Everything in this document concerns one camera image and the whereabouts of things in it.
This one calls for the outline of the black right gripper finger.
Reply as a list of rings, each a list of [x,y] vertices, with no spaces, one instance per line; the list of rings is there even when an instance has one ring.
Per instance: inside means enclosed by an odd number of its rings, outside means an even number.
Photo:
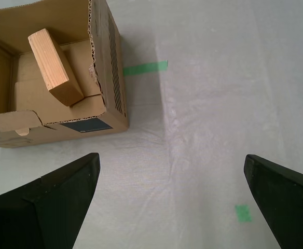
[[[303,174],[247,155],[244,175],[280,248],[303,248]]]
[[[73,248],[100,174],[87,154],[0,195],[0,248]]]

